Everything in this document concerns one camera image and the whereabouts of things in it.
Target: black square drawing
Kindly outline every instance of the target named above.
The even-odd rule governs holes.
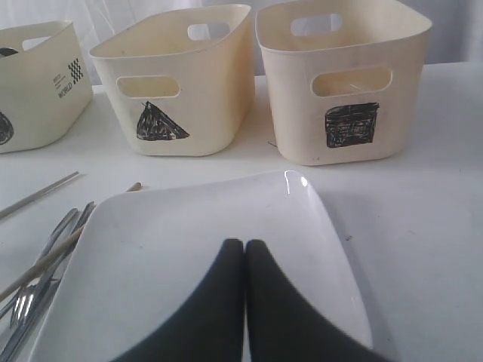
[[[78,63],[78,58],[76,58],[72,63],[68,65],[70,70],[70,75],[74,79],[74,84],[77,83],[84,74],[82,73],[81,65]]]
[[[327,147],[337,149],[372,143],[379,103],[351,104],[325,113]]]

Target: black triangle drawing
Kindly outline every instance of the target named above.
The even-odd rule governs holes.
[[[151,102],[146,102],[137,122],[137,138],[143,141],[171,141],[189,137],[189,133]]]
[[[4,145],[14,136],[14,126],[7,116],[0,112],[0,145]]]

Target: black marker drawing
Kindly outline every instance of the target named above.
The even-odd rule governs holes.
[[[179,125],[151,102],[146,102],[137,122],[137,138],[144,141],[171,141],[189,137]]]
[[[74,80],[74,84],[80,81],[81,78],[84,76],[84,73],[82,73],[81,65],[78,63],[78,58],[71,62],[67,67],[70,70],[70,75]]]
[[[4,145],[14,136],[14,126],[7,116],[0,112],[0,145]]]
[[[325,132],[330,149],[372,143],[379,103],[352,104],[325,113]]]

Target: chopstick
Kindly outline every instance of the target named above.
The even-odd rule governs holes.
[[[135,183],[129,189],[127,189],[126,192],[139,191],[141,188],[142,185],[140,183]],[[27,269],[27,271],[16,279],[16,281],[6,287],[5,290],[0,293],[0,302],[3,302],[8,296],[10,296],[15,290],[22,287],[24,284],[27,284],[37,278],[43,271],[45,271],[45,269],[50,266],[50,264],[52,264],[52,262],[54,262],[72,245],[75,245],[78,238],[81,236],[82,230],[84,230],[84,226],[72,233],[65,241],[60,243],[49,254],[41,258],[33,267]]]
[[[0,219],[3,219],[4,217],[10,215],[11,213],[14,213],[15,211],[19,210],[21,207],[24,207],[27,204],[30,204],[31,202],[37,200],[38,198],[41,198],[42,196],[46,195],[50,191],[53,191],[57,187],[61,186],[62,184],[66,183],[70,179],[73,179],[78,175],[78,172],[71,173],[68,176],[65,176],[64,178],[56,181],[55,183],[52,183],[51,185],[44,187],[42,190],[38,190],[37,192],[34,192],[30,196],[27,196],[26,198],[23,198],[22,200],[16,202],[13,205],[10,205],[9,207],[5,208],[4,210],[0,211]]]

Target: white curtain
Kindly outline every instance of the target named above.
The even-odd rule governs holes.
[[[96,84],[99,78],[88,51],[149,15],[235,2],[251,5],[257,11],[283,1],[287,0],[0,0],[0,28],[49,20],[74,20],[92,82]],[[483,60],[483,0],[401,1],[433,20],[427,63]],[[257,47],[255,51],[257,74],[263,74]]]

